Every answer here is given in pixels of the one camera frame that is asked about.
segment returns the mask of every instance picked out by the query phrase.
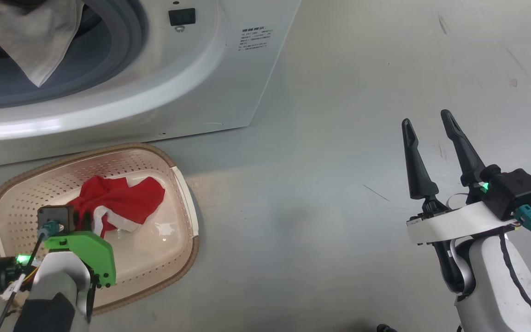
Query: washing machine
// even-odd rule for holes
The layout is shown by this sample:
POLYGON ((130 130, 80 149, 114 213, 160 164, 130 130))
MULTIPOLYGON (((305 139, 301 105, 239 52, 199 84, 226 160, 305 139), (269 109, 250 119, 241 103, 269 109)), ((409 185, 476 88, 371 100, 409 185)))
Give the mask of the washing machine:
POLYGON ((301 0, 84 0, 36 88, 0 48, 0 165, 247 126, 301 0))

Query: green led light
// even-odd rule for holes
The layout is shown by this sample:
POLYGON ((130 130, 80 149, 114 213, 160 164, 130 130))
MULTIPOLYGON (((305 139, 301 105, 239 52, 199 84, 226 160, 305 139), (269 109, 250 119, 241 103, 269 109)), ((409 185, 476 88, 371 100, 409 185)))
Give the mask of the green led light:
POLYGON ((18 256, 15 258, 15 261, 16 261, 17 263, 20 263, 20 264, 28 263, 29 260, 30 260, 30 255, 18 255, 18 256))

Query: laundry basket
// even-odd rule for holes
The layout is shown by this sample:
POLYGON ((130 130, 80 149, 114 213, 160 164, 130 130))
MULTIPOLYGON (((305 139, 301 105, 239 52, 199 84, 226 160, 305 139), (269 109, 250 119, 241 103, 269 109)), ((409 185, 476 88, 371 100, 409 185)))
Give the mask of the laundry basket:
MULTIPOLYGON (((0 187, 0 256, 30 254, 36 243, 36 210, 67 204, 93 176, 126 177, 130 186, 153 177, 165 189, 157 210, 135 233, 109 231, 116 286, 95 293, 94 314, 149 296, 179 280, 198 254, 198 219, 188 186, 177 166, 160 149, 124 144, 98 149, 41 166, 0 187)), ((46 255, 40 247, 37 258, 46 255)), ((17 297, 23 305, 26 294, 17 297)))

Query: gray cloth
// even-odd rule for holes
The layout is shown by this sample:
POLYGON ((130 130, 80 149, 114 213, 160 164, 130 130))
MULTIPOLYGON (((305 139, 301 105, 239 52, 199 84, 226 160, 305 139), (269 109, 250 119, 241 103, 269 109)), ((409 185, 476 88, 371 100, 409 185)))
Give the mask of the gray cloth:
POLYGON ((0 46, 40 87, 65 57, 82 10, 82 0, 46 0, 31 11, 0 0, 0 46))

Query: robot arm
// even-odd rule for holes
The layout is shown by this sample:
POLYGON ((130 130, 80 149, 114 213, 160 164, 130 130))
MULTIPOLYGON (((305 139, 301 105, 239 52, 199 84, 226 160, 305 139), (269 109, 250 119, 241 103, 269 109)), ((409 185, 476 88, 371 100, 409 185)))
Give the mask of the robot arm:
POLYGON ((485 167, 453 115, 444 110, 441 116, 459 158, 460 182, 469 189, 467 205, 451 210, 436 199, 438 187, 405 119, 409 193, 424 199, 423 212, 407 221, 409 238, 434 246, 465 332, 531 332, 531 273, 505 235, 520 225, 531 231, 531 176, 485 167))
POLYGON ((14 332, 89 330, 95 290, 116 284, 114 253, 93 232, 75 231, 72 216, 71 206, 40 208, 38 242, 27 263, 25 257, 0 258, 0 294, 10 292, 0 328, 15 294, 30 291, 14 332), (49 253, 35 269, 31 263, 42 240, 49 253))

